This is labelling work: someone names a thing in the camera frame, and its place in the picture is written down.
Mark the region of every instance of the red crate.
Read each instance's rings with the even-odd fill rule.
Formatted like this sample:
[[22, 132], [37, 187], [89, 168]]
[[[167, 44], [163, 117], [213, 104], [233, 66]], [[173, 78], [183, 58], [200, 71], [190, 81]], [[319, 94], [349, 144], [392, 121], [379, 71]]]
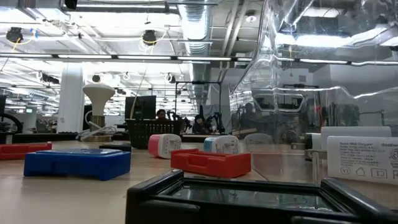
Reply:
[[171, 167], [213, 177], [235, 178], [251, 171], [250, 153], [221, 154], [198, 149], [172, 151]]
[[3, 159], [25, 159], [25, 155], [30, 152], [50, 150], [52, 143], [46, 144], [5, 144], [0, 145], [0, 160]]

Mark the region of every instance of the computer monitor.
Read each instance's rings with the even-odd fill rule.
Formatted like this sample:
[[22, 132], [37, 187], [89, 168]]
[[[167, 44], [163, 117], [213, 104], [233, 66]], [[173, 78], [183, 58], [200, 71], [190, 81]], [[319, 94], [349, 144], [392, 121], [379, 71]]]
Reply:
[[[134, 96], [126, 97], [124, 117], [130, 119]], [[156, 96], [138, 96], [134, 106], [133, 119], [156, 119]]]

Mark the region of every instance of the black basket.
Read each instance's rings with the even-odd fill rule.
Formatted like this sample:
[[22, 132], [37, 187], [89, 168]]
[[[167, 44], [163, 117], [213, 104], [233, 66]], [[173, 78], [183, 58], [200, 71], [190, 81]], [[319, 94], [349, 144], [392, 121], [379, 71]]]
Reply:
[[181, 121], [146, 121], [126, 119], [131, 147], [148, 149], [149, 137], [153, 134], [180, 135]]

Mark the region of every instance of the table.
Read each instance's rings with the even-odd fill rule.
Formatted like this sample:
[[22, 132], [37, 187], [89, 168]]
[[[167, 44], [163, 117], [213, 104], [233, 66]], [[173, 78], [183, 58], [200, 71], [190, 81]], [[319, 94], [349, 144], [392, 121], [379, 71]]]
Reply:
[[[54, 149], [98, 147], [103, 142], [54, 142]], [[203, 144], [183, 143], [184, 148]], [[256, 171], [239, 179], [312, 182], [312, 164], [303, 151], [289, 145], [255, 150]], [[0, 161], [0, 223], [123, 224], [126, 190], [170, 170], [170, 161], [145, 150], [132, 150], [131, 171], [113, 180], [76, 177], [24, 177], [24, 161]], [[398, 209], [396, 185], [342, 180], [358, 192], [391, 209]]]
[[[305, 161], [303, 150], [288, 145], [270, 145], [252, 154], [253, 169], [271, 181], [312, 183], [312, 163]], [[328, 177], [327, 161], [320, 164], [320, 177]], [[390, 209], [398, 210], [398, 186], [357, 180], [339, 179], [342, 183]]]
[[[103, 142], [54, 142], [54, 149], [98, 147]], [[203, 144], [183, 144], [185, 148]], [[24, 161], [0, 161], [0, 223], [123, 224], [127, 189], [169, 171], [170, 161], [133, 150], [131, 171], [115, 179], [24, 177]], [[239, 179], [264, 180], [256, 172]]]

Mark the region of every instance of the black box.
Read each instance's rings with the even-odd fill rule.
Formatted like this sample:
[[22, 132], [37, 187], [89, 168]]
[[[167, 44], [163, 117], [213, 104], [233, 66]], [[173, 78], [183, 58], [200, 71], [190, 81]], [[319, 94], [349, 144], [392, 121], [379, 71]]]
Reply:
[[335, 179], [319, 185], [184, 177], [173, 170], [127, 191], [126, 224], [398, 223]]

